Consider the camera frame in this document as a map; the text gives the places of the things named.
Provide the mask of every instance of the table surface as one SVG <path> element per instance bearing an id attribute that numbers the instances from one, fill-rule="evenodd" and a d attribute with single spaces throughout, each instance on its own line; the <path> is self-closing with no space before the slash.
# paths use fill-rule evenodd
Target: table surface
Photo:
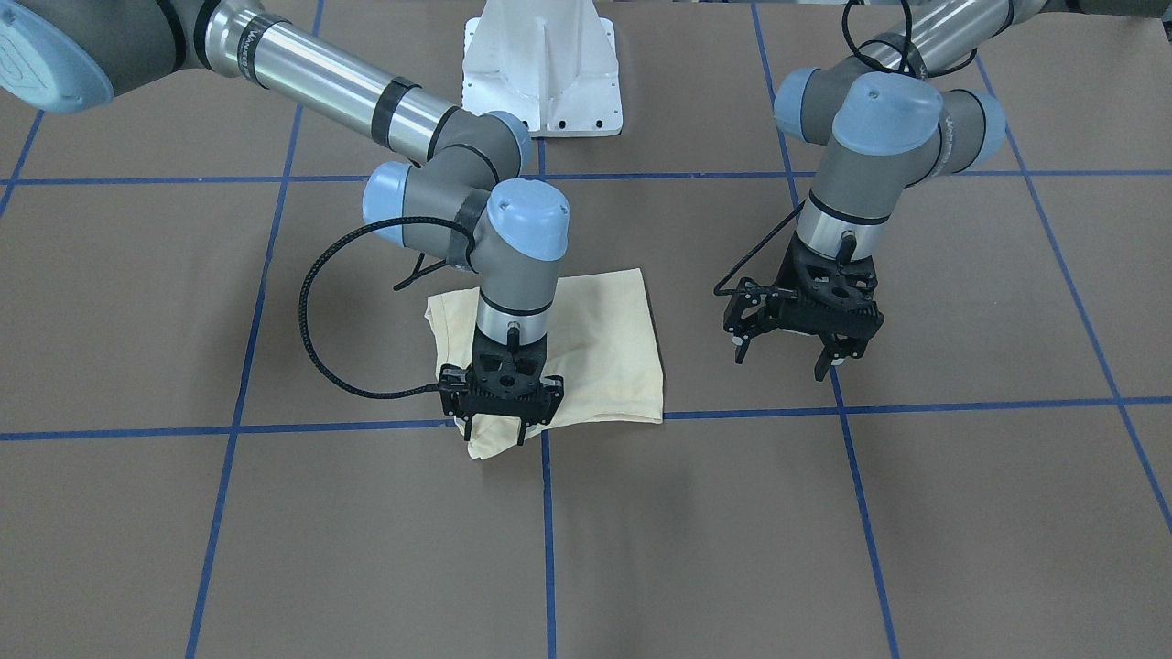
<path id="1" fill-rule="evenodd" d="M 459 96 L 477 4 L 268 6 Z M 994 93 L 1010 137 L 905 192 L 887 322 L 818 383 L 809 338 L 736 366 L 710 291 L 812 181 L 770 103 L 843 57 L 840 9 L 599 8 L 624 133 L 541 141 L 526 176 L 574 209 L 564 274 L 642 269 L 667 420 L 485 462 L 435 396 L 353 398 L 299 341 L 301 278 L 394 155 L 206 72 L 79 116 L 0 97 L 0 654 L 1167 655 L 1160 23 L 1042 15 L 939 81 Z M 348 252 L 322 356 L 430 380 L 424 300 L 475 281 L 393 294 L 414 254 Z"/>

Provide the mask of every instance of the white pedestal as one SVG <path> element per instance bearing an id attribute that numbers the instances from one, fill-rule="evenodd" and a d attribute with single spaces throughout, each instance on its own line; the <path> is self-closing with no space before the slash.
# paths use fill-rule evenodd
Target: white pedestal
<path id="1" fill-rule="evenodd" d="M 464 29 L 463 107 L 516 115 L 536 137 L 618 135 L 614 25 L 590 0 L 488 0 Z"/>

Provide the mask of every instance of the grid line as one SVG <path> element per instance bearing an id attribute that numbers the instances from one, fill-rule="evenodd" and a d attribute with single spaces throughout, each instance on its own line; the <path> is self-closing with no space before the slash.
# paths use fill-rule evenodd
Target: grid line
<path id="1" fill-rule="evenodd" d="M 550 469 L 550 432 L 541 432 L 541 511 L 545 528 L 545 655 L 558 658 L 557 577 L 553 562 L 553 478 Z"/>
<path id="2" fill-rule="evenodd" d="M 871 577 L 875 584 L 875 596 L 879 598 L 879 612 L 883 614 L 883 627 L 887 634 L 887 651 L 892 659 L 900 659 L 899 639 L 895 637 L 895 623 L 891 618 L 891 603 L 887 600 L 887 583 L 883 577 L 883 564 L 879 562 L 879 546 L 875 544 L 874 531 L 871 528 L 871 510 L 867 507 L 866 490 L 863 489 L 863 474 L 859 471 L 859 457 L 854 453 L 854 439 L 851 436 L 851 422 L 843 403 L 843 387 L 838 381 L 838 368 L 830 367 L 830 383 L 834 388 L 834 405 L 838 408 L 838 424 L 843 429 L 843 447 L 846 450 L 846 463 L 851 469 L 851 481 L 854 483 L 854 500 L 859 505 L 859 521 L 863 524 L 863 538 L 867 544 L 867 557 L 871 558 Z"/>
<path id="3" fill-rule="evenodd" d="M 770 110 L 772 110 L 776 95 L 774 93 L 774 76 L 769 66 L 769 54 L 765 50 L 765 39 L 761 33 L 761 18 L 757 13 L 757 4 L 750 6 L 752 13 L 752 27 L 757 36 L 757 49 L 761 52 L 761 66 L 765 72 L 765 86 L 769 90 Z M 782 163 L 785 167 L 786 181 L 790 188 L 790 201 L 792 208 L 798 208 L 798 191 L 793 182 L 792 168 L 790 167 L 789 149 L 785 145 L 785 134 L 777 130 L 777 142 L 782 148 Z M 863 477 L 859 474 L 858 457 L 854 454 L 854 441 L 851 437 L 851 423 L 846 414 L 846 406 L 843 402 L 843 388 L 838 381 L 838 369 L 830 368 L 830 381 L 834 389 L 834 410 L 843 433 L 843 447 L 846 451 L 846 461 L 851 470 L 851 481 L 854 483 L 854 498 L 859 507 L 859 521 L 863 524 L 863 537 L 867 545 L 867 556 L 871 561 L 871 576 L 875 585 L 875 595 L 879 598 L 879 611 L 883 616 L 884 632 L 887 636 L 887 648 L 892 659 L 900 659 L 899 640 L 895 636 L 895 625 L 891 617 L 891 605 L 887 602 L 887 586 L 883 577 L 883 565 L 879 561 L 879 549 L 875 545 L 874 534 L 871 530 L 871 514 L 867 508 L 867 495 L 863 489 Z"/>
<path id="4" fill-rule="evenodd" d="M 984 87 L 988 89 L 989 95 L 994 98 L 997 97 L 996 91 L 993 89 L 993 82 L 989 79 L 989 73 L 984 68 L 984 62 L 981 61 L 981 56 L 975 57 L 976 67 L 981 72 L 981 79 L 984 81 Z M 1160 489 L 1159 481 L 1156 478 L 1156 473 L 1152 470 L 1151 462 L 1147 460 L 1147 453 L 1144 450 L 1144 444 L 1139 440 L 1139 434 L 1136 432 L 1134 424 L 1131 422 L 1131 415 L 1127 413 L 1127 406 L 1123 402 L 1123 395 L 1119 393 L 1119 386 L 1115 380 L 1115 375 L 1111 373 L 1111 366 L 1108 364 L 1106 354 L 1103 352 L 1103 346 L 1099 344 L 1098 335 L 1095 333 L 1095 326 L 1091 324 L 1090 313 L 1083 305 L 1082 295 L 1078 294 L 1078 287 L 1075 285 L 1074 276 L 1070 272 L 1070 267 L 1067 265 L 1067 259 L 1062 254 L 1062 247 L 1058 245 L 1058 238 L 1054 233 L 1054 227 L 1050 225 L 1050 218 L 1045 213 L 1045 209 L 1042 206 L 1042 198 L 1037 193 L 1037 188 L 1034 185 L 1034 178 L 1030 175 L 1029 169 L 1026 167 L 1026 158 L 1022 157 L 1021 149 L 1017 145 L 1017 140 L 1014 138 L 1013 130 L 1006 127 L 1006 141 L 1009 143 L 1009 148 L 1013 149 L 1014 157 L 1017 159 L 1017 167 L 1021 169 L 1021 175 L 1026 179 L 1026 186 L 1029 189 L 1030 198 L 1034 201 L 1034 208 L 1037 210 L 1038 219 L 1042 222 L 1042 229 L 1045 231 L 1045 237 L 1050 242 L 1050 249 L 1054 252 L 1054 258 L 1058 263 L 1058 269 L 1062 270 L 1062 277 L 1067 283 L 1067 288 L 1070 291 L 1070 297 L 1075 303 L 1075 308 L 1078 310 L 1078 317 L 1083 322 L 1083 328 L 1086 331 L 1086 337 L 1091 341 L 1091 347 L 1095 349 L 1095 356 L 1098 359 L 1099 367 L 1103 371 L 1103 376 L 1106 379 L 1108 387 L 1111 389 L 1111 398 L 1113 399 L 1116 407 L 1119 410 L 1119 417 L 1123 420 L 1123 426 L 1127 430 L 1127 436 L 1131 440 L 1132 448 L 1136 450 L 1136 456 L 1139 458 L 1139 464 L 1144 469 L 1144 475 L 1147 477 L 1147 483 L 1152 489 L 1152 495 L 1156 497 L 1156 503 L 1160 509 L 1160 514 L 1164 516 L 1164 524 L 1167 526 L 1168 532 L 1172 534 L 1172 511 L 1168 510 L 1167 501 L 1164 498 L 1164 492 Z"/>
<path id="5" fill-rule="evenodd" d="M 1127 407 L 1172 406 L 1172 396 L 1134 396 L 1120 399 Z M 1013 412 L 1023 409 L 1062 409 L 1072 407 L 1116 407 L 1112 398 L 1052 399 L 1023 401 L 976 401 L 946 403 L 844 406 L 849 416 L 879 414 L 945 414 L 961 412 Z M 724 419 L 786 419 L 791 416 L 833 416 L 838 407 L 791 407 L 761 409 L 700 409 L 663 413 L 665 421 L 720 421 Z M 272 423 L 232 426 L 186 426 L 173 428 L 103 428 L 83 430 L 33 430 L 0 433 L 0 442 L 54 440 L 103 440 L 134 437 L 189 437 L 196 435 L 265 435 L 287 433 L 335 433 L 356 430 L 403 430 L 452 427 L 450 419 L 406 419 L 383 421 L 336 421 L 321 423 Z"/>
<path id="6" fill-rule="evenodd" d="M 545 150 L 544 142 L 538 138 L 538 151 Z M 783 157 L 789 157 L 788 151 Z M 1165 169 L 1048 169 L 1027 170 L 1033 177 L 1064 178 L 1064 177 L 1172 177 L 1172 170 Z M 563 172 L 563 174 L 523 174 L 520 178 L 534 178 L 539 181 L 680 181 L 680 179 L 723 179 L 723 178 L 813 178 L 816 171 L 611 171 L 611 172 Z M 956 172 L 952 176 L 982 176 L 982 177 L 1020 177 L 1021 170 L 968 170 Z M 333 175 L 291 175 L 291 176 L 175 176 L 175 177 L 81 177 L 81 178 L 0 178 L 0 185 L 23 188 L 36 186 L 68 186 L 68 185 L 195 185 L 195 184 L 240 184 L 240 183 L 281 183 L 289 181 L 293 183 L 362 183 L 370 178 L 366 174 L 333 174 Z"/>
<path id="7" fill-rule="evenodd" d="M 313 19 L 314 36 L 321 29 L 321 16 L 325 11 L 325 0 L 318 0 L 316 13 Z M 293 113 L 293 125 L 289 129 L 288 149 L 285 154 L 285 168 L 281 172 L 281 186 L 277 193 L 277 205 L 273 210 L 272 226 L 268 232 L 268 244 L 265 249 L 265 261 L 260 270 L 260 281 L 257 285 L 257 303 L 252 313 L 252 326 L 248 331 L 248 345 L 245 348 L 244 365 L 240 368 L 240 390 L 237 395 L 236 410 L 232 414 L 232 432 L 227 437 L 224 448 L 224 466 L 220 470 L 219 488 L 216 494 L 216 508 L 212 511 L 211 529 L 207 534 L 207 549 L 204 553 L 204 565 L 199 575 L 199 589 L 196 593 L 196 604 L 191 614 L 191 630 L 188 634 L 188 648 L 185 659 L 195 659 L 196 650 L 199 645 L 199 632 L 203 626 L 204 609 L 207 603 L 207 591 L 211 586 L 212 566 L 216 562 L 216 548 L 219 543 L 220 523 L 224 519 L 224 508 L 227 504 L 227 489 L 232 478 L 232 463 L 236 458 L 237 441 L 240 436 L 240 423 L 244 417 L 244 403 L 248 394 L 248 379 L 252 374 L 252 362 L 255 356 L 257 338 L 260 334 L 260 319 L 265 308 L 265 286 L 268 281 L 268 267 L 273 260 L 273 252 L 277 244 L 277 235 L 280 231 L 281 217 L 285 212 L 285 198 L 288 192 L 289 178 L 293 172 L 293 157 L 297 154 L 298 134 L 301 130 L 301 115 L 304 108 L 299 104 Z"/>
<path id="8" fill-rule="evenodd" d="M 36 140 L 36 133 L 41 129 L 41 120 L 43 118 L 45 110 L 36 110 L 33 124 L 28 128 L 28 135 L 25 136 L 25 145 L 21 147 L 16 164 L 12 168 L 12 176 L 5 183 L 4 197 L 0 197 L 0 217 L 4 217 L 4 211 L 8 209 L 8 202 L 12 201 L 12 193 L 16 190 L 16 184 L 20 182 L 20 172 L 25 169 L 25 161 L 28 159 L 29 151 L 33 150 L 33 142 Z"/>

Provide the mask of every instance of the folded cloth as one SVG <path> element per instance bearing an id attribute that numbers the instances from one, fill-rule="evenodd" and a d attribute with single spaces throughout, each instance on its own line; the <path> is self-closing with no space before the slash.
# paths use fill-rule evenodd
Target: folded cloth
<path id="1" fill-rule="evenodd" d="M 436 375 L 444 364 L 471 362 L 478 300 L 479 288 L 428 298 Z M 546 351 L 543 374 L 565 378 L 566 398 L 553 422 L 530 428 L 526 439 L 593 421 L 663 422 L 663 368 L 639 270 L 559 279 Z M 500 454 L 517 444 L 518 428 L 516 419 L 477 415 L 468 455 Z"/>

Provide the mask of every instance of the black cable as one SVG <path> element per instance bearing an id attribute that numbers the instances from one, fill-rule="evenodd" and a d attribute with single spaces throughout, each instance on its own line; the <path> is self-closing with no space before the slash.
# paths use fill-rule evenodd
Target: black cable
<path id="1" fill-rule="evenodd" d="M 915 77 L 915 73 L 912 72 L 909 63 L 912 56 L 912 7 L 907 4 L 907 0 L 900 0 L 900 7 L 904 9 L 904 48 L 899 52 L 899 68 L 891 69 L 879 60 L 870 55 L 864 55 L 859 50 L 859 46 L 854 42 L 854 38 L 851 36 L 851 7 L 856 5 L 861 5 L 863 0 L 846 0 L 846 6 L 843 7 L 843 40 L 846 41 L 846 47 L 851 49 L 851 54 L 854 55 L 860 62 L 871 67 L 872 69 L 881 73 L 898 73 L 901 75 L 909 75 Z"/>
<path id="2" fill-rule="evenodd" d="M 362 396 L 367 399 L 377 399 L 377 400 L 394 400 L 407 396 L 414 396 L 416 394 L 440 390 L 440 385 L 437 383 L 423 385 L 422 387 L 415 387 L 414 389 L 404 389 L 402 392 L 368 392 L 366 389 L 360 389 L 346 382 L 338 375 L 334 375 L 334 372 L 327 368 L 326 365 L 321 362 L 321 358 L 318 356 L 318 351 L 314 349 L 313 341 L 309 339 L 309 312 L 308 312 L 309 287 L 313 286 L 313 280 L 318 277 L 318 273 L 321 271 L 321 267 L 326 265 L 326 261 L 333 258 L 334 254 L 339 252 L 339 250 L 341 250 L 346 245 L 349 245 L 354 240 L 366 236 L 367 233 L 379 231 L 380 229 L 387 229 L 388 226 L 406 226 L 409 224 L 435 224 L 437 226 L 444 226 L 447 229 L 462 233 L 465 238 L 468 238 L 468 250 L 465 252 L 465 256 L 468 260 L 471 261 L 472 250 L 476 249 L 476 238 L 472 237 L 472 232 L 469 231 L 465 226 L 451 222 L 449 219 L 442 219 L 438 217 L 397 217 L 367 224 L 366 226 L 355 229 L 354 231 L 350 231 L 346 236 L 339 238 L 336 243 L 331 245 L 329 249 L 327 249 L 325 252 L 321 253 L 320 257 L 318 257 L 318 260 L 315 260 L 313 263 L 313 266 L 309 267 L 309 272 L 306 273 L 305 283 L 301 284 L 301 295 L 298 299 L 297 304 L 297 317 L 298 317 L 298 327 L 300 327 L 301 330 L 301 344 L 305 345 L 305 352 L 309 354 L 309 361 L 312 361 L 313 365 L 318 367 L 318 371 L 320 371 L 322 375 L 325 375 L 334 385 L 338 385 L 339 388 L 349 392 L 356 396 Z"/>
<path id="3" fill-rule="evenodd" d="M 908 76 L 912 76 L 912 77 L 919 77 L 915 74 L 915 72 L 912 70 L 912 63 L 911 63 L 911 56 L 912 56 L 912 6 L 907 2 L 907 0 L 900 0 L 900 2 L 899 2 L 900 7 L 904 9 L 904 48 L 899 53 L 899 68 L 898 69 L 892 69 L 892 68 L 887 68 L 887 67 L 883 66 L 883 63 L 879 60 L 875 60 L 874 57 L 872 57 L 870 55 L 864 55 L 863 50 L 860 49 L 861 47 L 858 46 L 854 42 L 854 38 L 851 36 L 851 27 L 850 27 L 851 7 L 853 7 L 854 5 L 861 5 L 861 4 L 863 4 L 863 0 L 847 0 L 846 6 L 843 8 L 843 39 L 846 41 L 846 47 L 850 48 L 851 55 L 854 55 L 854 57 L 857 60 L 859 60 L 860 62 L 863 62 L 864 64 L 871 67 L 872 69 L 874 69 L 877 72 L 881 72 L 881 73 L 898 73 L 898 74 L 901 74 L 901 75 L 908 75 Z M 1013 0 L 1009 0 L 1009 19 L 1008 19 L 1008 21 L 1006 23 L 1007 27 L 1008 27 L 1009 23 L 1013 23 L 1013 20 L 1014 20 L 1013 16 L 1014 16 Z M 925 75 L 925 77 L 926 79 L 929 79 L 929 77 L 940 77 L 940 76 L 954 74 L 954 73 L 961 70 L 962 68 L 967 67 L 968 64 L 973 63 L 973 60 L 975 60 L 975 59 L 976 59 L 976 48 L 973 48 L 973 52 L 968 54 L 968 57 L 966 57 L 963 62 L 961 62 L 961 63 L 959 63 L 959 64 L 956 64 L 954 67 L 949 67 L 947 69 L 940 70 L 940 72 L 927 73 Z"/>
<path id="4" fill-rule="evenodd" d="M 440 260 L 435 261 L 434 264 L 424 267 L 423 270 L 420 270 L 420 266 L 423 265 L 423 258 L 427 254 L 424 254 L 423 252 L 420 252 L 420 258 L 418 258 L 418 260 L 415 261 L 415 267 L 411 269 L 411 273 L 407 276 L 407 279 L 403 279 L 398 284 L 395 284 L 394 286 L 391 286 L 391 291 L 395 291 L 397 293 L 397 292 L 402 291 L 403 288 L 410 286 L 411 284 L 415 284 L 420 279 L 423 279 L 428 274 L 431 274 L 432 272 L 436 272 L 437 270 L 441 270 L 441 269 L 443 269 L 443 267 L 445 267 L 448 265 L 448 261 L 445 261 L 443 259 L 440 259 Z"/>
<path id="5" fill-rule="evenodd" d="M 757 252 L 764 249 L 764 246 L 768 245 L 769 242 L 774 239 L 774 236 L 777 236 L 777 233 L 782 229 L 785 229 L 785 225 L 792 222 L 793 218 L 797 217 L 799 212 L 802 212 L 802 206 L 804 205 L 805 202 L 798 204 L 797 208 L 793 209 L 792 212 L 790 212 L 790 215 L 785 216 L 785 219 L 778 223 L 777 226 L 775 226 L 769 233 L 765 235 L 764 238 L 762 238 L 759 243 L 757 243 L 756 247 L 749 250 L 749 253 L 742 257 L 741 260 L 736 261 L 736 265 L 734 265 L 732 270 L 730 270 L 729 273 L 724 276 L 724 279 L 721 279 L 720 281 L 716 283 L 715 286 L 713 286 L 713 294 L 720 297 L 720 295 L 735 295 L 740 293 L 741 292 L 740 288 L 721 288 L 721 286 L 728 284 L 729 279 L 732 279 L 732 277 L 735 277 L 736 273 L 740 272 L 742 267 L 744 267 L 744 264 L 749 263 L 749 259 L 757 256 Z"/>

